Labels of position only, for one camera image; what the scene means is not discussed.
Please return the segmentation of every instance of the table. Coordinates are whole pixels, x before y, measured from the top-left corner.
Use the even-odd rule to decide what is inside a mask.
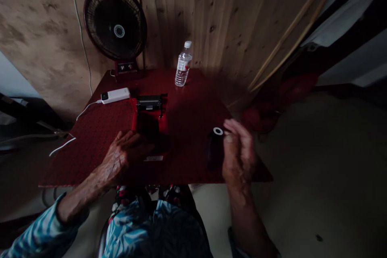
[[[142,79],[116,83],[107,71],[88,102],[123,87],[129,88],[132,96],[168,94],[168,156],[163,161],[131,164],[125,178],[128,185],[224,182],[221,167],[207,170],[208,134],[214,127],[223,127],[231,114],[199,69],[190,69],[183,87],[175,86],[174,79],[174,69],[148,70]],[[117,133],[131,128],[133,114],[129,99],[91,105],[70,131],[77,139],[57,152],[39,186],[79,185],[102,162]],[[257,172],[255,181],[272,181],[263,163]]]

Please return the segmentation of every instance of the fan base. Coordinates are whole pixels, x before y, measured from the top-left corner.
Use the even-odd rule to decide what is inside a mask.
[[[138,68],[136,60],[127,62],[114,62],[116,82],[124,82],[141,79],[145,76],[145,71]]]

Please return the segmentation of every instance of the wooden stick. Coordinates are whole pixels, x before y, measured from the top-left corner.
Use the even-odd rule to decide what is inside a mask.
[[[304,6],[301,8],[301,10],[299,11],[299,13],[297,14],[297,16],[295,17],[295,19],[293,20],[293,22],[291,23],[291,25],[288,27],[288,29],[286,30],[286,32],[282,35],[282,37],[280,38],[278,44],[276,45],[276,47],[274,48],[274,50],[271,52],[271,54],[269,55],[269,57],[266,59],[266,61],[264,62],[264,64],[261,66],[261,68],[259,69],[259,71],[257,72],[256,76],[254,77],[253,81],[250,83],[249,87],[248,87],[248,90],[251,91],[251,88],[253,88],[254,84],[257,82],[257,80],[259,79],[259,77],[262,75],[264,69],[267,67],[267,65],[271,62],[271,60],[273,59],[273,57],[276,55],[276,53],[278,52],[278,50],[280,49],[282,43],[284,42],[284,40],[289,36],[289,34],[291,33],[291,31],[294,29],[294,27],[297,25],[297,23],[300,21],[300,19],[302,18],[302,16],[305,14],[306,10],[311,6],[311,4],[313,3],[314,0],[307,0],[306,3],[304,4]]]
[[[313,23],[316,21],[317,17],[319,16],[319,14],[320,14],[320,12],[321,12],[321,10],[324,7],[326,2],[327,2],[327,0],[321,0],[318,8],[316,9],[312,18],[310,19],[309,24],[305,27],[304,31],[302,32],[302,34],[298,38],[297,42],[293,45],[291,50],[286,54],[286,56],[282,59],[282,61],[278,64],[278,66],[276,66],[276,68],[273,69],[273,71],[262,82],[260,82],[258,85],[256,85],[254,88],[252,88],[250,90],[250,93],[252,93],[256,89],[258,89],[261,85],[263,85],[282,66],[282,64],[289,58],[289,56],[293,53],[293,51],[300,45],[301,41],[303,40],[305,35],[308,33],[309,29],[312,27]]]

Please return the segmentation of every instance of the patterned clothing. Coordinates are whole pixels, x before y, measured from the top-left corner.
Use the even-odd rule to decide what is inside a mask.
[[[4,257],[62,257],[70,248],[89,212],[73,225],[56,217],[55,204],[5,250]],[[196,219],[166,201],[159,200],[153,216],[136,198],[113,217],[108,227],[104,256],[121,257],[212,257]]]

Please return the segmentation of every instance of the white cloth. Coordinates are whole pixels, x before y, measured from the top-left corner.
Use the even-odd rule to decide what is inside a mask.
[[[363,15],[373,0],[348,0],[325,20],[302,44],[328,47],[343,36]]]

